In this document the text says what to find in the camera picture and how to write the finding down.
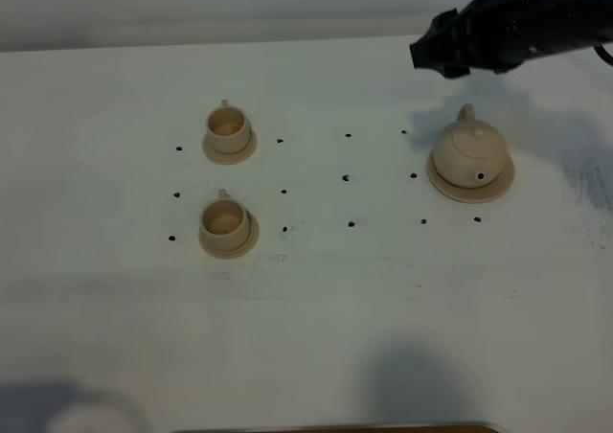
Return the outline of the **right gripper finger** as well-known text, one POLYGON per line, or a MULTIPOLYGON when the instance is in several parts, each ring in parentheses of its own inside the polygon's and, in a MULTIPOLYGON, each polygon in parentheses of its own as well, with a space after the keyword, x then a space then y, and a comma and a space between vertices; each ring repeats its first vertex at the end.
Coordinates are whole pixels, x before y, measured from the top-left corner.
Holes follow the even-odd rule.
POLYGON ((444 79, 459 79, 470 74, 462 62, 454 35, 459 13, 456 9, 436 15, 426 33, 409 46, 415 69, 432 70, 444 79))

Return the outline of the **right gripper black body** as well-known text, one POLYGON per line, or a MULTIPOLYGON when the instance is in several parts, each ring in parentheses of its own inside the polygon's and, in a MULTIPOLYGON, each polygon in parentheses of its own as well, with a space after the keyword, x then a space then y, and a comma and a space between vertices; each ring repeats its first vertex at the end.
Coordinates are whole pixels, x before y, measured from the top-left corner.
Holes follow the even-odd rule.
POLYGON ((466 65, 505 73, 543 57, 592 48, 612 54, 612 0, 472 0, 461 12, 466 65))

